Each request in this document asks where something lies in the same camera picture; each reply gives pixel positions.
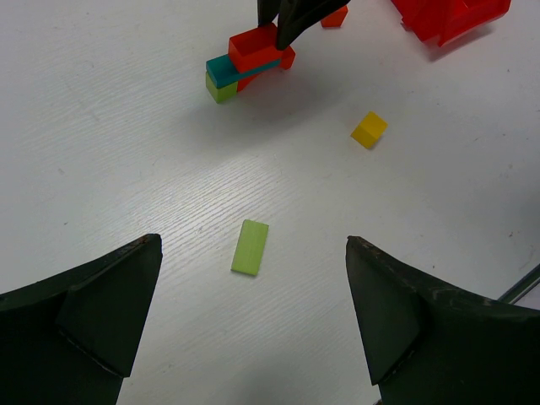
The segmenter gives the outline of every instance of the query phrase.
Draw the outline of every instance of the green block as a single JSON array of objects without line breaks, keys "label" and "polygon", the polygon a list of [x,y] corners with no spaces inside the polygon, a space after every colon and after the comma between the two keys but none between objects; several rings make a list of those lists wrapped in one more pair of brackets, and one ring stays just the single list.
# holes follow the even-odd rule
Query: green block
[{"label": "green block", "polygon": [[268,225],[246,219],[242,224],[231,270],[256,276],[261,266],[262,251],[267,241]]},{"label": "green block", "polygon": [[215,84],[208,72],[206,72],[206,88],[212,95],[213,99],[216,100],[216,103],[222,103],[225,100],[230,99],[232,96],[236,95],[236,89],[238,88],[238,82],[229,84],[228,86],[217,89]]}]

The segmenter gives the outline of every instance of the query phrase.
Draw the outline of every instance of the white tabletop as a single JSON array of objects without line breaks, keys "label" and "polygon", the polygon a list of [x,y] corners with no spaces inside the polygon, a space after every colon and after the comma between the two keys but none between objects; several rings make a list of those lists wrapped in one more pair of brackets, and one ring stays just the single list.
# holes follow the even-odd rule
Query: white tabletop
[{"label": "white tabletop", "polygon": [[[0,290],[164,239],[120,404],[373,403],[348,235],[492,298],[540,261],[540,3],[445,51],[390,1],[349,9],[216,105],[204,63],[255,0],[0,6]],[[243,219],[270,225],[254,279],[230,272]]]}]

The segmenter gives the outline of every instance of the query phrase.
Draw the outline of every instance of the yellow cube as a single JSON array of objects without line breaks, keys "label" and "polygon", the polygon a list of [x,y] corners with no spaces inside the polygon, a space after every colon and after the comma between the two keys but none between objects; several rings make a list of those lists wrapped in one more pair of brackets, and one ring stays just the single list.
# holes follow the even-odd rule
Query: yellow cube
[{"label": "yellow cube", "polygon": [[351,137],[364,148],[371,149],[381,137],[388,124],[373,111],[370,111],[362,122],[351,133]]}]

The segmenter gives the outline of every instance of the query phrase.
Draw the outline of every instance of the block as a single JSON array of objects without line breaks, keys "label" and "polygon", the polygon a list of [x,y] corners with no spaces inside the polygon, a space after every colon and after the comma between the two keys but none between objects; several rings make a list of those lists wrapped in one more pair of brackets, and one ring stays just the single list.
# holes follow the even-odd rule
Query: block
[{"label": "block", "polygon": [[293,51],[293,48],[287,46],[285,51],[283,51],[283,55],[281,56],[279,67],[284,70],[289,70],[293,66],[294,57],[296,57],[296,52]]},{"label": "block", "polygon": [[249,78],[243,78],[242,80],[238,81],[238,92],[240,93],[243,89],[246,88],[246,86],[253,81],[254,78],[256,78],[260,73],[256,73],[253,76],[250,76]]},{"label": "block", "polygon": [[213,99],[216,100],[216,103],[222,103],[236,95],[238,82],[231,83],[228,86],[218,89],[210,78],[208,72],[206,72],[206,88],[212,95]]},{"label": "block", "polygon": [[364,148],[370,149],[379,140],[386,127],[388,124],[373,111],[370,111],[351,133],[351,137]]},{"label": "block", "polygon": [[276,59],[265,65],[256,67],[245,73],[239,73],[236,70],[235,65],[230,60],[229,55],[223,55],[222,57],[216,57],[210,59],[206,62],[206,71],[212,79],[214,85],[221,89],[222,87],[228,86],[234,82],[240,82],[243,78],[248,78],[254,74],[264,72],[265,70],[275,68],[279,65],[280,60]]},{"label": "block", "polygon": [[246,219],[236,245],[233,272],[256,276],[261,266],[262,252],[267,241],[268,225]]},{"label": "block", "polygon": [[339,10],[334,11],[332,14],[321,20],[322,28],[340,28],[345,17],[347,17],[347,13],[347,6],[343,6]]},{"label": "block", "polygon": [[276,59],[283,51],[276,49],[278,28],[274,23],[257,27],[229,39],[229,57],[240,73],[249,72]]}]

